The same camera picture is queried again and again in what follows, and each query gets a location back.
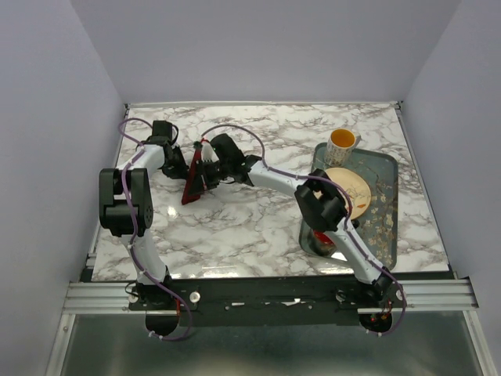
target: table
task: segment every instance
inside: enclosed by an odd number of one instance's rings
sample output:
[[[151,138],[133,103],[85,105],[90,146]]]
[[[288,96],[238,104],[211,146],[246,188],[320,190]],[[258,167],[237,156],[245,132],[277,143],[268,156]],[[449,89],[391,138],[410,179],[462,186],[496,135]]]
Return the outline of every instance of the table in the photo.
[[[398,256],[393,271],[449,270],[391,103],[151,107],[132,108],[128,116],[176,124],[187,163],[193,156],[193,142],[204,130],[224,123],[243,125],[263,139],[269,164],[296,172],[309,172],[315,146],[325,142],[333,129],[352,128],[362,136],[360,148],[389,154],[398,162]],[[137,139],[150,134],[138,122],[129,123],[126,132]],[[250,135],[227,132],[244,153],[261,155]],[[118,163],[134,151],[135,144],[124,139]],[[184,183],[168,179],[160,171],[150,179],[153,238],[173,278],[352,273],[302,251],[297,242],[301,213],[292,198],[264,188],[220,185],[200,200],[182,206]],[[92,280],[136,278],[126,249],[108,230],[100,230],[96,252]]]

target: orange and white mug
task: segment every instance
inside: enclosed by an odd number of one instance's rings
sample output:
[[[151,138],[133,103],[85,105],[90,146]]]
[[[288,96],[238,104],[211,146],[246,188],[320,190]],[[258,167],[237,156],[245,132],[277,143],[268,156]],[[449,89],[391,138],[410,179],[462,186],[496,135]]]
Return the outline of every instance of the orange and white mug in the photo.
[[[335,129],[327,141],[324,161],[329,166],[342,166],[346,163],[353,149],[362,137],[346,128]]]

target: wall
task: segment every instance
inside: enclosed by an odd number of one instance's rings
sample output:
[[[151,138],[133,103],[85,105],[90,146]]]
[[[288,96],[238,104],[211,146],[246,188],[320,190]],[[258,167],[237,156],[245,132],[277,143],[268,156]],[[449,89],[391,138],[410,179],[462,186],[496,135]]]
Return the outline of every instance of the wall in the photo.
[[[0,34],[0,374],[41,375],[124,108],[67,0],[9,2]]]
[[[128,103],[400,100],[459,0],[72,0]]]
[[[403,114],[449,259],[469,275],[501,370],[501,2],[464,0]]]

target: tray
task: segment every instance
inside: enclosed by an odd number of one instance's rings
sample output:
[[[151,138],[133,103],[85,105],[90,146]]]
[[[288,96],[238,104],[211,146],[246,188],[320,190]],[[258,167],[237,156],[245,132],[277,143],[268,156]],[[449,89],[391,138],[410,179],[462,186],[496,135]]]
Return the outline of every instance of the tray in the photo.
[[[320,143],[315,148],[312,171],[330,167],[323,162],[325,151],[326,143]],[[369,250],[387,268],[393,269],[397,262],[398,163],[387,154],[354,149],[343,167],[359,174],[369,184],[372,194],[369,208],[358,217],[360,227],[357,232]],[[304,220],[301,221],[299,244],[307,253],[319,255],[313,251],[318,241]],[[333,257],[330,261],[350,269],[346,258],[334,251],[335,248],[332,249]]]

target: wooden plate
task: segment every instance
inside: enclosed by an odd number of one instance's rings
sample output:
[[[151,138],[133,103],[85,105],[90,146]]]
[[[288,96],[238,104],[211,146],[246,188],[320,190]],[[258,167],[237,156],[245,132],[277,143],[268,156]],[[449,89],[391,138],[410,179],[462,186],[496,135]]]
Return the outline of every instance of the wooden plate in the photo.
[[[356,219],[365,213],[371,199],[370,188],[366,181],[346,168],[328,168],[326,174],[350,195],[353,204],[351,219]]]

